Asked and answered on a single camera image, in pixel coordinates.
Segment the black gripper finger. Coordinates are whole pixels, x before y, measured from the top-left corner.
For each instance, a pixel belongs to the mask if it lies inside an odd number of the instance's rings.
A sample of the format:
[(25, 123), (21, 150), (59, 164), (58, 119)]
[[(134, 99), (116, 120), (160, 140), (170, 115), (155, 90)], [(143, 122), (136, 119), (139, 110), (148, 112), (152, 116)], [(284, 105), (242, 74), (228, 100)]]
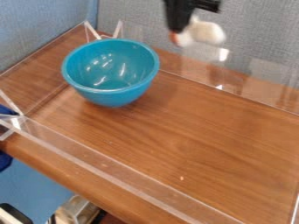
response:
[(195, 10), (194, 0), (179, 0), (178, 32), (182, 32), (190, 24), (191, 16)]
[(163, 0), (167, 26), (171, 32), (179, 32), (176, 22), (176, 0)]

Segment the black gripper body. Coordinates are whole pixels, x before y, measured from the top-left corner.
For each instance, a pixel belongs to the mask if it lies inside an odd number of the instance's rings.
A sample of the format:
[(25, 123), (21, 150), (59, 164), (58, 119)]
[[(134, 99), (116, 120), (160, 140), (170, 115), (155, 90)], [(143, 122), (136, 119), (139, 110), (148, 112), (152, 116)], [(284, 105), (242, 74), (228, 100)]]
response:
[(220, 11), (220, 0), (194, 0), (195, 7), (218, 13)]

